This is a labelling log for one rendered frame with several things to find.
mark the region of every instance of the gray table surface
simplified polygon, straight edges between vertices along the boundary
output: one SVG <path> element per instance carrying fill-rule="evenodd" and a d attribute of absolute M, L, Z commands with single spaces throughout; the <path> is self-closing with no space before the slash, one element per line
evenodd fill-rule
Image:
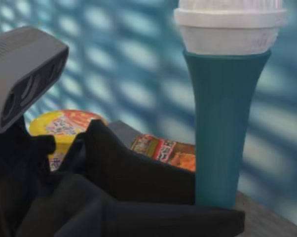
<path fill-rule="evenodd" d="M 111 123 L 109 127 L 129 148 L 141 134 L 121 121 Z M 245 232 L 240 237 L 297 237 L 296 225 L 242 193 L 237 195 L 235 209 L 246 212 Z"/>

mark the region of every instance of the white cap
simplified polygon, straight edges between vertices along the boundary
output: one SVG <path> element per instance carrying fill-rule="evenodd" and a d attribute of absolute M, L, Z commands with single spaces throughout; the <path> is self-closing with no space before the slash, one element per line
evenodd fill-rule
<path fill-rule="evenodd" d="M 180 0 L 175 19 L 189 52 L 248 55 L 273 46 L 286 13 L 282 0 Z"/>

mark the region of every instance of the camera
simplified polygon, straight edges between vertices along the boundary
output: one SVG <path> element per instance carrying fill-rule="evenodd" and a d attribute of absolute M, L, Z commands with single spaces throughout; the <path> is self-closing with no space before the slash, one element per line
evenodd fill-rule
<path fill-rule="evenodd" d="M 0 34 L 0 133 L 58 81 L 68 54 L 67 45 L 33 27 Z"/>

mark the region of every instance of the blue wall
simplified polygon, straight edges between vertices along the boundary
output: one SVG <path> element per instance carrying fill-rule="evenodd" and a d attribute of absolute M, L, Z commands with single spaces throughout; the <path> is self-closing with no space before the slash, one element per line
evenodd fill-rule
<path fill-rule="evenodd" d="M 39 27 L 71 47 L 62 79 L 27 122 L 62 108 L 194 141 L 194 99 L 177 0 L 0 0 L 0 32 Z M 252 106 L 239 189 L 297 224 L 297 0 Z"/>

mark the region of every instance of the camera vent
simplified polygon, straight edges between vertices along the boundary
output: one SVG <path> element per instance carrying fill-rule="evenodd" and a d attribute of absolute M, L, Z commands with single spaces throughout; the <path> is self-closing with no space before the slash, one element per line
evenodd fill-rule
<path fill-rule="evenodd" d="M 38 40 L 44 35 L 38 30 L 29 29 L 22 33 L 10 34 L 7 37 L 0 39 L 0 58 L 5 54 L 19 49 L 29 43 Z"/>

